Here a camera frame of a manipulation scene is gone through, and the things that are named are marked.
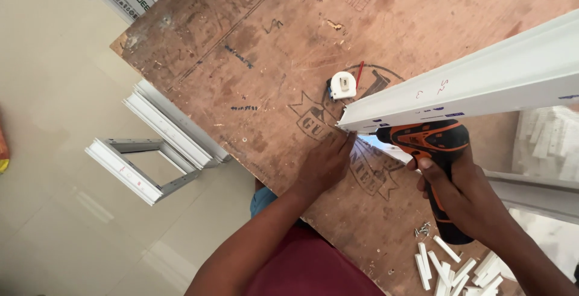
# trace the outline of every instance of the plywood workbench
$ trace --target plywood workbench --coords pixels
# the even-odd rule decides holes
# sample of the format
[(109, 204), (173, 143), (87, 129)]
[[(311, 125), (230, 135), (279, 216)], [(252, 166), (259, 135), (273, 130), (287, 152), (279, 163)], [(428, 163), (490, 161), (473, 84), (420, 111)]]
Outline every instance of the plywood workbench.
[[(365, 61), (359, 99), (577, 7), (579, 0), (160, 0), (111, 47), (281, 194), (306, 152), (336, 131), (343, 103), (325, 89), (334, 73), (356, 75)], [(433, 221), (417, 180), (358, 141), (347, 178), (304, 218), (385, 292), (430, 295), (413, 257), (425, 239), (413, 229)], [(450, 261), (432, 237), (427, 248)], [(485, 252), (478, 243), (453, 249)], [(500, 288), (521, 294), (514, 283)]]

